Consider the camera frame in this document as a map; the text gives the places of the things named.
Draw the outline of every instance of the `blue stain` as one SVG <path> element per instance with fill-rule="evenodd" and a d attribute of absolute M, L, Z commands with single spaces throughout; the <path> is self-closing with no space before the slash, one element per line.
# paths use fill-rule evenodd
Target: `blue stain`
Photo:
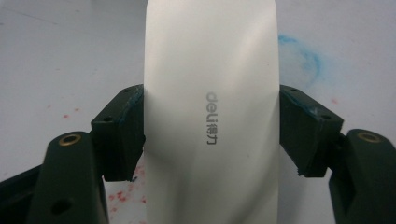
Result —
<path fill-rule="evenodd" d="M 307 88 L 323 75 L 321 57 L 298 39 L 279 35 L 280 79 L 284 85 Z"/>

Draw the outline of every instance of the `brass screw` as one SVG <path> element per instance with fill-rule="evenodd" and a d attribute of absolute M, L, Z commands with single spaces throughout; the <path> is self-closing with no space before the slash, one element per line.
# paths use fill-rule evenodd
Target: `brass screw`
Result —
<path fill-rule="evenodd" d="M 61 140 L 59 140 L 59 145 L 62 147 L 68 147 L 74 145 L 79 140 L 81 140 L 81 135 L 72 133 L 61 138 Z"/>
<path fill-rule="evenodd" d="M 358 137 L 369 143 L 380 143 L 382 142 L 381 138 L 372 133 L 358 133 Z"/>

